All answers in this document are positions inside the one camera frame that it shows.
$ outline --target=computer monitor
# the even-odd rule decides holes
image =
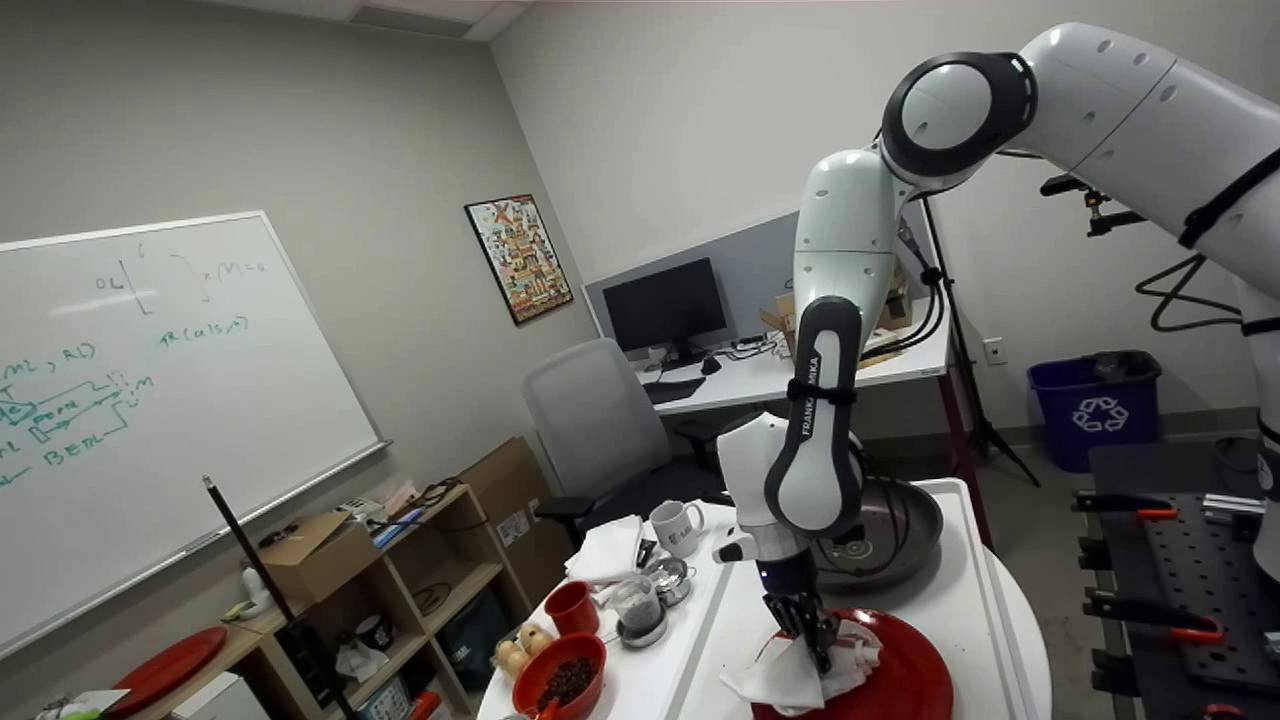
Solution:
[[[612,285],[604,287],[604,307],[612,320],[612,334],[622,353],[662,344],[662,363],[699,360],[691,340],[724,329],[724,303],[711,258],[691,258]]]

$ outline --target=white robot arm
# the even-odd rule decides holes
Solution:
[[[1115,196],[1234,276],[1259,371],[1263,474],[1280,474],[1280,110],[1143,39],[1059,23],[1022,51],[957,51],[911,67],[870,146],[819,159],[795,229],[791,415],[719,435],[728,490],[785,630],[827,666],[806,543],[857,533],[849,435],[857,347],[875,329],[900,207],[1020,146]],[[1257,543],[1280,581],[1280,510]]]

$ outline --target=trash bin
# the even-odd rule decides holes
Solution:
[[[1087,472],[1087,452],[1098,445],[1155,445],[1155,377],[1160,363],[1146,353],[1032,363],[1046,455],[1065,472]]]

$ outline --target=red plate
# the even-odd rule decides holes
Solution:
[[[182,685],[187,677],[196,677],[221,646],[224,646],[229,630],[224,628],[204,628],[180,642],[173,642],[166,652],[151,657],[149,665],[138,665],[136,670],[128,670],[117,688],[128,688],[128,695],[121,695],[107,716],[130,716],[138,708],[149,708],[151,699],[158,699],[163,690],[173,690],[177,685]]]
[[[879,666],[862,688],[837,695],[827,708],[806,713],[827,716],[892,716],[892,720],[950,720],[950,670],[944,657],[911,624],[889,612],[837,607],[838,621],[857,621],[879,636]],[[780,720],[769,704],[751,704],[761,720]]]

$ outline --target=table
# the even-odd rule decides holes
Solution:
[[[788,378],[791,378],[791,360],[761,347],[755,357],[716,357],[719,371],[704,377],[704,385],[683,397],[655,405],[655,415],[699,415],[699,412],[724,412],[724,408],[761,408],[761,405],[780,405],[788,400]],[[897,357],[870,360],[857,371],[857,387],[889,387],[889,385],[918,385],[937,378],[937,390],[944,400],[944,421],[948,421],[948,448],[950,448],[950,468],[962,474],[972,499],[974,499],[974,525],[980,534],[992,538],[986,526],[986,499],[985,489],[974,482],[974,458],[969,445],[969,426],[959,415],[959,378],[950,371],[950,307],[944,303],[938,329]]]
[[[938,646],[957,685],[957,720],[1046,720],[1050,688],[1038,624],[1016,581],[980,543],[962,478],[918,478],[918,489],[944,507],[938,565],[897,591],[860,594],[857,603],[897,612]],[[709,525],[728,526],[730,507],[709,504]],[[774,630],[769,607],[761,603],[755,566],[711,565],[709,538],[691,557],[691,566],[696,591],[674,603],[672,628],[661,642],[648,652],[622,652],[604,630],[606,688],[595,716],[751,716],[747,704],[716,679],[716,670],[730,659],[747,659]],[[974,601],[996,612],[992,624],[972,616]],[[507,690],[507,679],[490,679],[478,720],[511,716]]]
[[[1234,490],[1257,497],[1251,474],[1257,445],[1130,445],[1130,448],[1091,448],[1091,478],[1096,490],[1166,490],[1166,497],[1195,497],[1195,490]],[[1098,514],[1091,533],[1102,534],[1111,566],[1098,584],[1111,584],[1122,594],[1164,601],[1164,581],[1146,543],[1146,533],[1128,514]],[[1160,630],[1128,630],[1122,624],[1102,624],[1107,652],[1130,657],[1135,670],[1135,699],[1115,695],[1115,716],[1201,716],[1202,704],[1239,704],[1242,716],[1280,716],[1274,695],[1251,690],[1219,690],[1202,688],[1188,677],[1181,646]]]

